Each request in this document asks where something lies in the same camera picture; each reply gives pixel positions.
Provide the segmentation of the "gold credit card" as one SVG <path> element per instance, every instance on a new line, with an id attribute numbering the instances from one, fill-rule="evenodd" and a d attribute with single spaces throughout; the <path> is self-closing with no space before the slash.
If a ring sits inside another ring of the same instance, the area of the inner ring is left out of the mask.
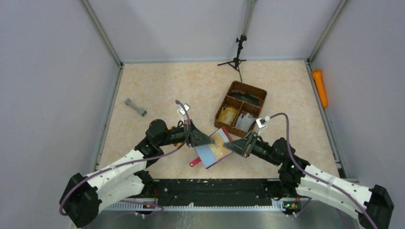
<path id="1" fill-rule="evenodd" d="M 226 132 L 223 129 L 219 129 L 211 135 L 214 143 L 209 144 L 209 149 L 212 151 L 216 160 L 220 160 L 231 153 L 231 151 L 224 147 L 225 143 L 230 141 Z"/>

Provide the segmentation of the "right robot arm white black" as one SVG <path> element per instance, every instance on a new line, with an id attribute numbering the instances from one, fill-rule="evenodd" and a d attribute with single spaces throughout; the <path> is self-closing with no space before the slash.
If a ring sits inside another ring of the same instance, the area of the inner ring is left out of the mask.
<path id="1" fill-rule="evenodd" d="M 387 229 L 394 204 L 386 188 L 361 186 L 331 175 L 296 156 L 285 138 L 272 145 L 254 131 L 224 147 L 247 158 L 254 155 L 279 166 L 283 196 L 303 196 L 332 206 L 358 221 L 365 229 Z"/>

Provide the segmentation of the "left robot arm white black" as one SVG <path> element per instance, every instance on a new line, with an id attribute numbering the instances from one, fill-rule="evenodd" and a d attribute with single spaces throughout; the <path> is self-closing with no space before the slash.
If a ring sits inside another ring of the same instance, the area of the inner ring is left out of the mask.
<path id="1" fill-rule="evenodd" d="M 152 178 L 146 168 L 165 155 L 162 146 L 204 146 L 214 139 L 201 132 L 193 121 L 179 121 L 168 128 L 161 119 L 152 121 L 145 138 L 119 160 L 101 170 L 73 175 L 59 201 L 60 213 L 77 228 L 91 223 L 106 207 L 130 196 L 148 197 L 153 192 Z"/>

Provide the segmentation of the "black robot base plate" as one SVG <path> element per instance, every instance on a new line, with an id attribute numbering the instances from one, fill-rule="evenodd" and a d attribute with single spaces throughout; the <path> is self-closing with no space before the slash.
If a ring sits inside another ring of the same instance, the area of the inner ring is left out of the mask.
<path id="1" fill-rule="evenodd" d="M 296 198 L 279 179 L 155 179 L 136 199 L 150 198 L 160 206 L 270 206 L 282 198 Z"/>

